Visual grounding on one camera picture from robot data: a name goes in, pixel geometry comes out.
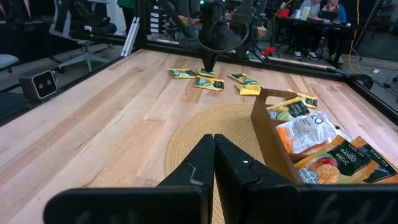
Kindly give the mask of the black labelled drawer rack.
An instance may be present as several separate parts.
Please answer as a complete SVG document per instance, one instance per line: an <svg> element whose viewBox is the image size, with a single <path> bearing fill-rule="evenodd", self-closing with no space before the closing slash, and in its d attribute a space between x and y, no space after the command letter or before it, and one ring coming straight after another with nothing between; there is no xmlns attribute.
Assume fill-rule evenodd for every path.
<svg viewBox="0 0 398 224"><path fill-rule="evenodd" d="M158 12L151 12L149 14L149 31L150 33L162 33L162 18Z"/></svg>

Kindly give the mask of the black background desk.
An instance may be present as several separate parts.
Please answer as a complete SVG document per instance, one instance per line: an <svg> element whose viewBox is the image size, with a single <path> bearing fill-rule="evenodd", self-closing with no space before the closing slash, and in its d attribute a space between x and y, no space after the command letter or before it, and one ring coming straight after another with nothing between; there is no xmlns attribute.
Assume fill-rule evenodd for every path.
<svg viewBox="0 0 398 224"><path fill-rule="evenodd" d="M279 38L279 33L280 33L280 27L282 23L290 23L293 25L300 24L300 25L307 25L307 26L317 26L319 28L324 28L324 27L332 27L332 28L337 28L341 30L347 30L349 32L349 35L347 35L344 38L344 43L346 42L351 42L354 39L354 33L357 30L363 30L363 26L360 24L350 24L348 23L343 23L343 22L323 22L321 19L311 19L311 20L301 20L301 19L295 19L292 17L278 17L276 16L272 20L272 35L271 35L271 47L275 47L275 51L277 52L277 56L279 57L279 50L277 46L277 39Z"/></svg>

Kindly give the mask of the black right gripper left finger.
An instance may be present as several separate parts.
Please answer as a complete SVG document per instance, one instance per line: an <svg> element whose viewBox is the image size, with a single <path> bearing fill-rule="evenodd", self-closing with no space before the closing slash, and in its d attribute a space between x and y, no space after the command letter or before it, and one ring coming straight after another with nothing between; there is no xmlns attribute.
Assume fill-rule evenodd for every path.
<svg viewBox="0 0 398 224"><path fill-rule="evenodd" d="M158 186L170 187L162 220L166 224L211 224L215 141L205 134L188 156Z"/></svg>

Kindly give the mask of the plain yellow tea bag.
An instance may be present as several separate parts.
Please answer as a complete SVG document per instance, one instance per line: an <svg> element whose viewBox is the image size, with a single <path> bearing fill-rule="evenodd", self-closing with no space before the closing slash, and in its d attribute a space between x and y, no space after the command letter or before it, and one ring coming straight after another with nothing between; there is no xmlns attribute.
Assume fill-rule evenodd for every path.
<svg viewBox="0 0 398 224"><path fill-rule="evenodd" d="M262 88L260 85L235 85L241 96L257 96Z"/></svg>

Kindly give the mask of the white office chair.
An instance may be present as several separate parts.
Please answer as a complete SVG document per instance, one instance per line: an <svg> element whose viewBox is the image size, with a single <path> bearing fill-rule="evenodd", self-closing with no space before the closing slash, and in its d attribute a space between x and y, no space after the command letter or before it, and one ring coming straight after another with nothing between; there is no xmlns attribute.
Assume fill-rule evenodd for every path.
<svg viewBox="0 0 398 224"><path fill-rule="evenodd" d="M107 0L53 0L55 14L50 25L49 33L67 40L71 40L80 46L82 53L73 55L69 60L60 62L57 70L60 73L65 68L86 63L90 72L92 62L109 63L110 60L90 52L89 46L95 43L110 45L111 38L116 33L116 26L111 23L111 18L95 14L97 4L108 4Z"/></svg>

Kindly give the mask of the white aluminium profile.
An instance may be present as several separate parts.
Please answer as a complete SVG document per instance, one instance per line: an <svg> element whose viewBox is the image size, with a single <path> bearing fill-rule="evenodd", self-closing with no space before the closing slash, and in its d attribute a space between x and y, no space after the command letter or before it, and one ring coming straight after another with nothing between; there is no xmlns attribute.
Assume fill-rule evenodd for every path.
<svg viewBox="0 0 398 224"><path fill-rule="evenodd" d="M131 54L137 37L139 26L140 26L140 18L134 17L121 52L122 57L128 57Z"/></svg>

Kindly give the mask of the grey chair seat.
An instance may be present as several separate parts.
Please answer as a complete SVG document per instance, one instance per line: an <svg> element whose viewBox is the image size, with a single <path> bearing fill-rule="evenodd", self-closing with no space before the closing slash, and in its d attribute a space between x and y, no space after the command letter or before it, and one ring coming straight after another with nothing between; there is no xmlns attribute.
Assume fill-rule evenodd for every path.
<svg viewBox="0 0 398 224"><path fill-rule="evenodd" d="M16 56L0 54L0 72L7 70L8 73L12 73L12 66L18 62L19 59Z"/></svg>

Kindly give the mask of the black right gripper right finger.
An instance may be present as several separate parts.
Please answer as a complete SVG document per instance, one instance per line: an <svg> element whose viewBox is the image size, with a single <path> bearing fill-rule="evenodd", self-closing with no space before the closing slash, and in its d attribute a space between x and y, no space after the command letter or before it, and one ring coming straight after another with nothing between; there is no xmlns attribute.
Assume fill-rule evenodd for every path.
<svg viewBox="0 0 398 224"><path fill-rule="evenodd" d="M226 224L299 224L297 189L222 134L216 134L215 175Z"/></svg>

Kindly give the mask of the brown wooden tea organizer box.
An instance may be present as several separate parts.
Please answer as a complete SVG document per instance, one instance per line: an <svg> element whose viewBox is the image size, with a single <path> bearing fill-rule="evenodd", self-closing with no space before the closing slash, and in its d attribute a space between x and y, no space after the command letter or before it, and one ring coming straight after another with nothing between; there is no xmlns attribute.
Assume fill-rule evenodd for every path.
<svg viewBox="0 0 398 224"><path fill-rule="evenodd" d="M301 154L291 154L285 150L275 127L287 121L271 119L267 107L294 98L298 98L298 96L289 91L263 88L255 100L251 113L251 121L266 165L293 182L304 183L294 165L319 151L323 146L331 143L332 140L320 147L308 149Z"/></svg>

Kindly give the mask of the round woven straw placemat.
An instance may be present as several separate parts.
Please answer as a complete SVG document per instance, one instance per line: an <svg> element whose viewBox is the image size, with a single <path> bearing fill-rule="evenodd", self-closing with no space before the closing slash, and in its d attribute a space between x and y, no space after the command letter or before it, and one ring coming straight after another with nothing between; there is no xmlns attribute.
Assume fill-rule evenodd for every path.
<svg viewBox="0 0 398 224"><path fill-rule="evenodd" d="M207 108L184 121L169 142L165 172L171 174L204 134L222 134L250 156L263 163L251 122L252 103L235 103Z"/></svg>

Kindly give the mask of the person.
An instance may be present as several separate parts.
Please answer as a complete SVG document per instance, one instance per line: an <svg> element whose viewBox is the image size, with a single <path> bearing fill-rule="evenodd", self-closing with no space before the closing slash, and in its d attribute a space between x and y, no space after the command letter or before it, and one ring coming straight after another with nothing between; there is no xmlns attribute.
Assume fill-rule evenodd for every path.
<svg viewBox="0 0 398 224"><path fill-rule="evenodd" d="M309 7L310 10L308 12L307 18L318 19L318 15L320 12L320 2L321 0L304 0L300 5L299 10L303 12L306 7ZM318 49L320 39L322 37L322 32L320 31L320 28L318 26L297 24L294 25L294 35L295 40L297 41L297 45L294 50L294 57L297 59L301 59L304 45L311 37L313 37L313 40L309 45L310 50L308 51L308 57L313 60L317 60L318 57L315 52Z"/></svg>
<svg viewBox="0 0 398 224"><path fill-rule="evenodd" d="M323 14L325 11L337 13L337 17L333 19L333 22L346 22L346 11L344 6L339 3L339 0L327 0L320 14ZM328 37L329 59L334 60L336 51L338 47L341 46L339 41L343 41L345 32L339 31L337 28L326 28L326 36Z"/></svg>
<svg viewBox="0 0 398 224"><path fill-rule="evenodd" d="M136 14L136 0L117 0L117 5L123 11L124 20L126 23L126 34L128 34Z"/></svg>

